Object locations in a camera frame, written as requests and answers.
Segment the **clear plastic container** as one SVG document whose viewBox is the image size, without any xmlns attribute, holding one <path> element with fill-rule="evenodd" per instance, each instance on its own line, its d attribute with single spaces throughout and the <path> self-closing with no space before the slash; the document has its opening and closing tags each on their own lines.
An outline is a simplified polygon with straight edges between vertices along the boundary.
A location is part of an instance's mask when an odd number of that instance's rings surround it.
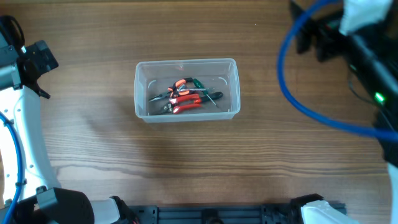
<svg viewBox="0 0 398 224">
<path fill-rule="evenodd" d="M 149 99 L 166 92 L 176 81 L 188 77 L 196 78 L 205 88 L 214 88 L 209 94 L 222 92 L 223 97 L 215 100 L 219 108 L 208 101 L 201 103 L 200 108 L 179 114 L 156 114 L 171 98 L 151 102 Z M 182 88 L 196 87 L 192 82 Z M 147 123 L 231 119 L 241 109 L 236 61 L 232 58 L 212 58 L 140 62 L 136 66 L 134 102 L 137 117 Z"/>
</svg>

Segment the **black red handle screwdriver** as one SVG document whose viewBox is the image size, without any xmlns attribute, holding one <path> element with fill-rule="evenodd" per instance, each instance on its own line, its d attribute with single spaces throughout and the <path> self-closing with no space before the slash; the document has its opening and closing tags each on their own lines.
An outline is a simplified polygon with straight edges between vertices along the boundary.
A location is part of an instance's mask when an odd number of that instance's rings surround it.
<svg viewBox="0 0 398 224">
<path fill-rule="evenodd" d="M 223 97 L 222 92 L 214 92 L 210 93 L 209 95 L 201 97 L 199 100 L 201 103 L 207 102 L 207 101 L 215 101 Z"/>
</svg>

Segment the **green handle screwdriver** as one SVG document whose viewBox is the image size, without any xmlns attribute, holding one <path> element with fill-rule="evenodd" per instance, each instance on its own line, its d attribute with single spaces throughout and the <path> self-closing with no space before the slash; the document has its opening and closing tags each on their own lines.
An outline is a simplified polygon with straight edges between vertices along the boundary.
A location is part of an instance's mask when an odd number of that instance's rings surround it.
<svg viewBox="0 0 398 224">
<path fill-rule="evenodd" d="M 193 84 L 195 85 L 196 89 L 201 89 L 201 92 L 204 95 L 204 97 L 200 98 L 202 103 L 210 101 L 217 108 L 219 108 L 219 106 L 215 103 L 215 100 L 217 100 L 223 96 L 222 92 L 214 92 L 214 93 L 209 94 L 208 90 L 204 87 L 204 85 L 196 78 L 193 79 Z"/>
</svg>

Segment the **red black handle pliers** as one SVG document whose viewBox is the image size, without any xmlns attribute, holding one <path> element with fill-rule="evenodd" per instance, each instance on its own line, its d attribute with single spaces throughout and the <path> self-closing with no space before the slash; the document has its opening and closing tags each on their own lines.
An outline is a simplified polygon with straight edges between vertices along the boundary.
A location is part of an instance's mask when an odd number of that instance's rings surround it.
<svg viewBox="0 0 398 224">
<path fill-rule="evenodd" d="M 186 89 L 182 88 L 183 85 L 185 85 L 187 83 L 192 83 L 192 82 L 193 82 L 192 77 L 183 78 L 181 80 L 178 80 L 172 86 L 168 87 L 166 92 L 160 93 L 160 94 L 150 98 L 149 102 L 162 100 L 165 98 L 178 98 L 180 96 L 192 94 L 193 92 L 191 90 L 186 90 Z"/>
</svg>

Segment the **red handle pruning shears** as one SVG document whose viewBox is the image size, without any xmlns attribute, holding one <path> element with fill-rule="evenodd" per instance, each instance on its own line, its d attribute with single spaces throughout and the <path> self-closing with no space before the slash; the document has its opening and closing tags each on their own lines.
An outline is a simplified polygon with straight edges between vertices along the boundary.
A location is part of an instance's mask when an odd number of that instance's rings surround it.
<svg viewBox="0 0 398 224">
<path fill-rule="evenodd" d="M 171 98 L 156 114 L 179 114 L 183 111 L 200 108 L 202 99 L 199 94 L 191 94 Z"/>
</svg>

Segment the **silver open-end wrench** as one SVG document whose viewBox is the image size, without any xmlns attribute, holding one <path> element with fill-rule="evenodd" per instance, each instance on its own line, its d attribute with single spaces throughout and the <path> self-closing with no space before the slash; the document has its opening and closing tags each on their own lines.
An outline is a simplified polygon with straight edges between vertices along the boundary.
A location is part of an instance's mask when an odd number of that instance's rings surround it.
<svg viewBox="0 0 398 224">
<path fill-rule="evenodd" d="M 185 88 L 185 89 L 177 89 L 178 92 L 183 92 L 183 91 L 201 91 L 201 92 L 207 91 L 207 92 L 210 92 L 210 91 L 214 91 L 214 90 L 215 90 L 214 88 Z"/>
</svg>

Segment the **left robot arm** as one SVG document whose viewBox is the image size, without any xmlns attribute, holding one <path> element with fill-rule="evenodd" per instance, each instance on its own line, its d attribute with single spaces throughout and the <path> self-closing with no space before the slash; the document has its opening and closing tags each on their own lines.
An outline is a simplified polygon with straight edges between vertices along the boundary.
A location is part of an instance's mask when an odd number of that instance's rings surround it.
<svg viewBox="0 0 398 224">
<path fill-rule="evenodd" d="M 1 223 L 116 223 L 116 198 L 91 201 L 61 187 L 49 161 L 37 80 L 58 67 L 45 41 L 25 46 L 18 21 L 1 16 L 1 160 L 5 207 Z"/>
</svg>

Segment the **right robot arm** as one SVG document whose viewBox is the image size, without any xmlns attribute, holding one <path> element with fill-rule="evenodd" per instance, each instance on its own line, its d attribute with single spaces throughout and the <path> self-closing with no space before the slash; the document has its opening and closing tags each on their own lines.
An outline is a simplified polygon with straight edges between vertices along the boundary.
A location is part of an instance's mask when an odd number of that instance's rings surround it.
<svg viewBox="0 0 398 224">
<path fill-rule="evenodd" d="M 385 32 L 392 25 L 393 1 L 344 1 L 340 11 L 319 19 L 312 14 L 329 4 L 316 1 L 302 9 L 289 2 L 293 26 L 280 48 L 277 75 L 285 98 L 306 116 L 332 128 L 376 138 L 383 150 L 391 181 L 391 223 L 397 223 L 397 39 Z M 297 101 L 284 80 L 284 59 L 292 39 L 302 54 L 315 46 L 321 62 L 343 56 L 378 108 L 371 128 L 344 123 L 318 114 Z"/>
</svg>

